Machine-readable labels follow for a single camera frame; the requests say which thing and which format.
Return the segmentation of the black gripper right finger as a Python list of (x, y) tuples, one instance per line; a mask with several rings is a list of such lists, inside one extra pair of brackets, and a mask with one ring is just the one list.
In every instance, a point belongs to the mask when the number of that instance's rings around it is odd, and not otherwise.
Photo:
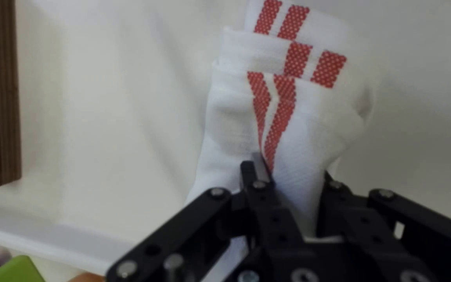
[(388, 245), (393, 242), (387, 220), (355, 195), (344, 183), (324, 175), (319, 198), (316, 239), (352, 245)]

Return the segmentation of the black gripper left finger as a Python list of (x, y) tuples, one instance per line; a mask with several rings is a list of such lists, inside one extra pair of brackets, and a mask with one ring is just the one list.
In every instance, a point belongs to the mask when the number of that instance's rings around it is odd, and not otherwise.
[(302, 245), (299, 228), (280, 200), (260, 151), (241, 166), (241, 192), (246, 195), (252, 231), (258, 245)]

